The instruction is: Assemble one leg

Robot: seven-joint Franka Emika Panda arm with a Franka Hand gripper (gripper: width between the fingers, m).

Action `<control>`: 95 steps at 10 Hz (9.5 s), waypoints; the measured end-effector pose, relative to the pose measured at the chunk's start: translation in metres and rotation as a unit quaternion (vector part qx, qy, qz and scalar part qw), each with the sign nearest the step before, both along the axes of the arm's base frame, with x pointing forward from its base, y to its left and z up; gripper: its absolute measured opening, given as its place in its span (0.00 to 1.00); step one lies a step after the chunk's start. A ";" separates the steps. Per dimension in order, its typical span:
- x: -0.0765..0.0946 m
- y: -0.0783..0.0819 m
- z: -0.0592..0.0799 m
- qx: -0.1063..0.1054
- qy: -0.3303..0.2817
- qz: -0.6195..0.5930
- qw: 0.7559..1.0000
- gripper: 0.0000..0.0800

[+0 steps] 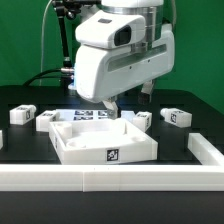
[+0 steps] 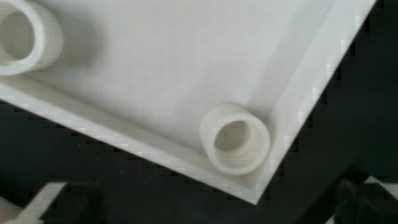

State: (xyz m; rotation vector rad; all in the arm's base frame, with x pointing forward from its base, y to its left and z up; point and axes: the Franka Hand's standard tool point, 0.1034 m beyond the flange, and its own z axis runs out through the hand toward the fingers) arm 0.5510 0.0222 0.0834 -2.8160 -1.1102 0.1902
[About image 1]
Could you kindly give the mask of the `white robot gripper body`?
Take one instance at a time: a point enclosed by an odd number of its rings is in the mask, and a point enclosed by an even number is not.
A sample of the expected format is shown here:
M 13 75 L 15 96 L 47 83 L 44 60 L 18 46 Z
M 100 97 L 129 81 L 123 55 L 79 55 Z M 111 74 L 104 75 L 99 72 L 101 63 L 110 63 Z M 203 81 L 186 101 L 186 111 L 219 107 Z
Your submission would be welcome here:
M 132 54 L 131 46 L 113 50 L 81 46 L 75 64 L 77 91 L 85 100 L 98 103 L 169 73 L 173 65 L 171 31 L 163 31 L 144 54 Z

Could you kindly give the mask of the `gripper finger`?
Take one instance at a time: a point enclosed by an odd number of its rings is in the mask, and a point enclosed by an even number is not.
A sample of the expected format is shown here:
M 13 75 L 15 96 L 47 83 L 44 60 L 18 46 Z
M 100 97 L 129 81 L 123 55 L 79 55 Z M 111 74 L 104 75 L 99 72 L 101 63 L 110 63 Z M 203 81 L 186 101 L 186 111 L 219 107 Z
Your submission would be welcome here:
M 104 106 L 107 109 L 107 116 L 110 119 L 116 119 L 118 117 L 118 107 L 113 99 L 107 99 L 103 101 Z

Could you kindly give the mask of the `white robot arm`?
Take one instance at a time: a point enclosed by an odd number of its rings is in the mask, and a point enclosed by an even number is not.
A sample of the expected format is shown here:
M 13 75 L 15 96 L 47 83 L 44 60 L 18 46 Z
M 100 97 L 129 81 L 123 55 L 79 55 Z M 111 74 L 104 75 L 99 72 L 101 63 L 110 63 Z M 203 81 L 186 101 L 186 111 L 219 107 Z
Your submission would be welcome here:
M 116 96 L 170 72 L 175 44 L 172 25 L 162 22 L 164 0 L 101 0 L 102 9 L 81 23 L 76 39 L 78 94 L 102 102 L 118 117 Z

